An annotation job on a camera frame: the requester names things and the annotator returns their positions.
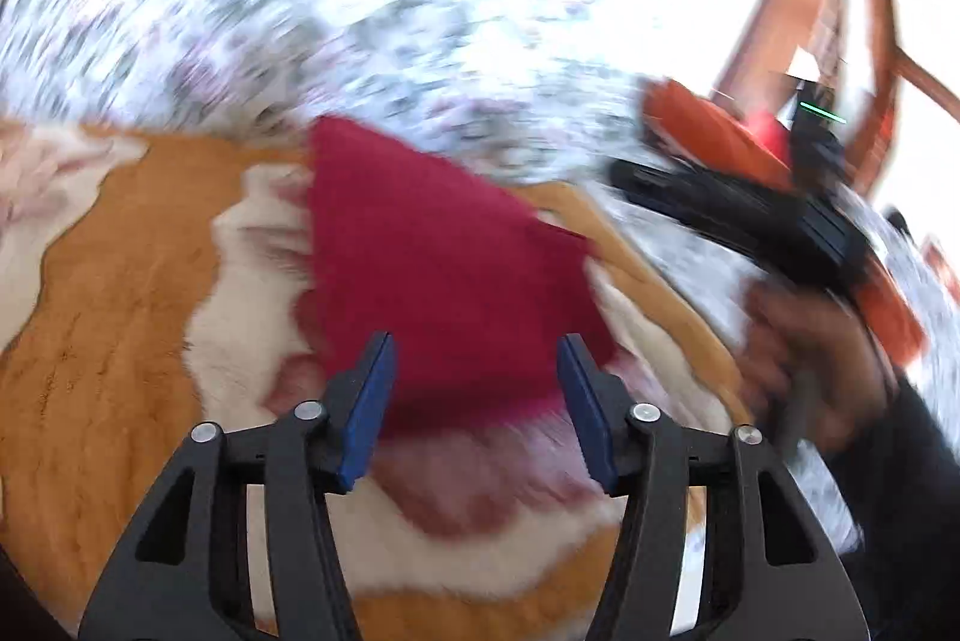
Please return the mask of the right forearm dark sleeve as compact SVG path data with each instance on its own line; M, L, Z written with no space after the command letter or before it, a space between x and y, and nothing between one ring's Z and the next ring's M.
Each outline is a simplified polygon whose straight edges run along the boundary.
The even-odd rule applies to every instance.
M872 638L957 638L958 462L914 387L827 467L861 531L841 561Z

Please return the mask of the person's right hand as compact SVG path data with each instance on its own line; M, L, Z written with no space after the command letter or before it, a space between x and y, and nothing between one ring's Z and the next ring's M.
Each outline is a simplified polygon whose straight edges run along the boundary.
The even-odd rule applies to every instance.
M817 397L804 438L834 455L882 419L898 394L887 355L862 321L827 293L756 281L743 295L747 327L737 355L742 399L765 422L809 370Z

